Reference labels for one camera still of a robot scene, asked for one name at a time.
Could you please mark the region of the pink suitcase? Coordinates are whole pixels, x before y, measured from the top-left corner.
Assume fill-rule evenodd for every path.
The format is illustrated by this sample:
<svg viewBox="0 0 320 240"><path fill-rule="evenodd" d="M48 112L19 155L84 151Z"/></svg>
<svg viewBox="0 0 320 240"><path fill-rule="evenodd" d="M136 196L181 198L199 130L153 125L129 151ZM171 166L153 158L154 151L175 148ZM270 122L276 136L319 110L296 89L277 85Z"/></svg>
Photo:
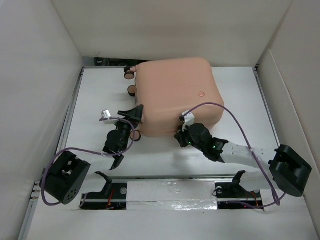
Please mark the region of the pink suitcase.
<svg viewBox="0 0 320 240"><path fill-rule="evenodd" d="M134 79L128 92L143 105L139 132L146 137L172 136L180 116L192 111L196 123L212 129L223 116L224 100L210 63L201 57L156 60L124 68Z"/></svg>

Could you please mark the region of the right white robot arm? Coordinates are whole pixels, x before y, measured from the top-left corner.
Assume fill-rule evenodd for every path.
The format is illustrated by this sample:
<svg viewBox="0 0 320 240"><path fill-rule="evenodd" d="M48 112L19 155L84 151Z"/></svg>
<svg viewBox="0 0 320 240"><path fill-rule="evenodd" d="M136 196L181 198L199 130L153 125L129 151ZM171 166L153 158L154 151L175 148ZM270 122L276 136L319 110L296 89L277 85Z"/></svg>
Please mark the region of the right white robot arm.
<svg viewBox="0 0 320 240"><path fill-rule="evenodd" d="M239 164L255 171L240 170L232 180L231 191L237 197L260 189L281 190L302 197L312 167L290 146L259 149L213 137L202 123L179 127L174 138L181 148L192 146L212 162Z"/></svg>

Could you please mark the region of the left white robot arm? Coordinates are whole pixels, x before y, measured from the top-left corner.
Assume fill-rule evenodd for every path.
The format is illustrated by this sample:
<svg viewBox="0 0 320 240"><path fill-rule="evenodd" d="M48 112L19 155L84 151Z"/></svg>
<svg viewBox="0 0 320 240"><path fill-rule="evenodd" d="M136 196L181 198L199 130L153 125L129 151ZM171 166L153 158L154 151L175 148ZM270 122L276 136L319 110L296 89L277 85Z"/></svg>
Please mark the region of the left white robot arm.
<svg viewBox="0 0 320 240"><path fill-rule="evenodd" d="M134 144L137 127L142 122L142 104L127 111L119 111L120 117L112 117L109 110L101 113L101 122L115 121L115 129L107 134L101 152L67 147L54 155L45 168L40 181L41 198L49 207L67 205L78 195L91 164L81 160L74 151L114 159L111 170L119 167L126 153Z"/></svg>

